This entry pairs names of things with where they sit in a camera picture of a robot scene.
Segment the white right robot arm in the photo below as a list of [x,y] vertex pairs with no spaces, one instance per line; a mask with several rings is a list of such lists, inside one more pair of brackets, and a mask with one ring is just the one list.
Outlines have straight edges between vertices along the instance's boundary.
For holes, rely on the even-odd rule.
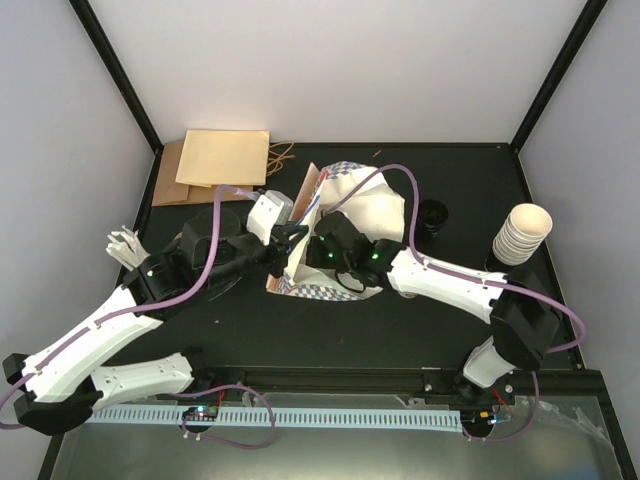
[[538,292],[516,291],[537,286],[533,274],[468,269],[415,255],[398,241],[371,241],[341,212],[324,216],[313,228],[305,262],[331,271],[354,293],[390,288],[448,304],[488,324],[488,338],[470,352],[453,380],[453,391],[466,403],[479,402],[515,369],[538,371],[561,320]]

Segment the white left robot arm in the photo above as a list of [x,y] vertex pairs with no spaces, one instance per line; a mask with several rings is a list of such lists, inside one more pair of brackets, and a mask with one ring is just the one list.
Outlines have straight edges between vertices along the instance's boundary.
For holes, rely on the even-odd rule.
[[248,272],[282,274],[308,234],[304,224],[252,211],[241,221],[214,207],[186,222],[160,252],[150,254],[122,229],[108,250],[124,254],[128,273],[107,300],[58,341],[36,354],[14,353],[2,363],[16,420],[4,430],[66,433],[112,405],[156,395],[202,399],[220,390],[198,347],[128,365],[110,359],[139,337],[172,321],[201,293],[218,297]]

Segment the blue checkered paper bag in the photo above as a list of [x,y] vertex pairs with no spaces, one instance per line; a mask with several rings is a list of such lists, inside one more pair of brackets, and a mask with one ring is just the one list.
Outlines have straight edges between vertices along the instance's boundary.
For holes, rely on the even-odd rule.
[[322,301],[360,301],[382,291],[405,248],[405,200],[376,168],[338,162],[309,167],[291,220],[309,232],[266,291]]

